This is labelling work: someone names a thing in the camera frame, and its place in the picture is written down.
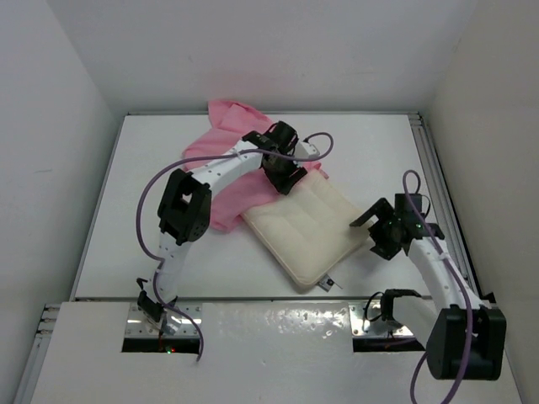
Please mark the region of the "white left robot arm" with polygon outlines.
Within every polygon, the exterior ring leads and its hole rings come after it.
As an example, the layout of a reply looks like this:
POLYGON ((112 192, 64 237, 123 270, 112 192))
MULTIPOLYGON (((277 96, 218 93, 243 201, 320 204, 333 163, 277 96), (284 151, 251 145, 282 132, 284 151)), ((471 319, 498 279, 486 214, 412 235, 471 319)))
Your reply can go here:
POLYGON ((152 291, 145 279, 137 283, 141 292, 139 309, 155 324, 164 318, 166 305, 176 299, 173 284, 178 267, 166 261, 185 259, 191 243, 207 231, 211 218, 211 202, 224 188, 247 173, 264 170, 266 178, 280 194, 289 194, 306 174, 302 166, 319 155, 308 141, 300 141, 296 131, 285 122, 273 124, 266 132, 251 131, 240 138, 231 149, 219 156, 188 157, 164 168, 143 189, 136 208, 136 237, 142 251, 158 262, 151 277, 152 291), (175 256, 158 256, 148 249, 142 238, 141 213, 150 188, 165 173, 170 173, 157 209, 159 230, 179 247, 175 256))

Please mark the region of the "cream pillow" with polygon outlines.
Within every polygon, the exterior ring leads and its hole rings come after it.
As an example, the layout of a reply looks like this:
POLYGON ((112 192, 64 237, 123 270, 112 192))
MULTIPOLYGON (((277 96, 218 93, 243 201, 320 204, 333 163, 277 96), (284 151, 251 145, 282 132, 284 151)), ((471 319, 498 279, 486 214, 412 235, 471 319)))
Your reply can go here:
POLYGON ((361 214, 312 170, 288 195, 253 207, 242 218, 293 284, 306 291, 366 243, 368 225, 351 225, 361 214))

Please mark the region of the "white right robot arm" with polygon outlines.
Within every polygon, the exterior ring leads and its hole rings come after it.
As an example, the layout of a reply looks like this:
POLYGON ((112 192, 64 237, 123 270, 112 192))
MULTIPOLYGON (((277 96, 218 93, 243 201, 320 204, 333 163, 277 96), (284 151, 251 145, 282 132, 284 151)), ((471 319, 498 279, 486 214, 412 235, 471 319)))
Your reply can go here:
POLYGON ((407 327, 424 347, 437 380, 497 380, 501 374, 506 319, 469 287, 449 254, 439 225, 425 222, 420 194, 379 199, 351 222, 366 226, 371 251, 391 260, 404 253, 419 271, 434 304, 410 289, 387 289, 378 320, 407 327))

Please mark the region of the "pink pillowcase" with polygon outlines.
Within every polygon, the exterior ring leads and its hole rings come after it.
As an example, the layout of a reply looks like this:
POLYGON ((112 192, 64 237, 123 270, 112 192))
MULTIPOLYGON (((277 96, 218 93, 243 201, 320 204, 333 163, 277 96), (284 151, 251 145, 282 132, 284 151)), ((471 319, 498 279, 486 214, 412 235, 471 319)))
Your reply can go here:
POLYGON ((233 230, 247 210, 275 202, 280 193, 260 167, 261 155, 238 151, 255 146, 242 141, 252 131, 265 133, 272 120, 256 108, 238 101, 214 99, 208 102, 211 128, 187 146, 183 157, 217 157, 209 161, 185 163, 211 189, 210 227, 223 232, 233 230))

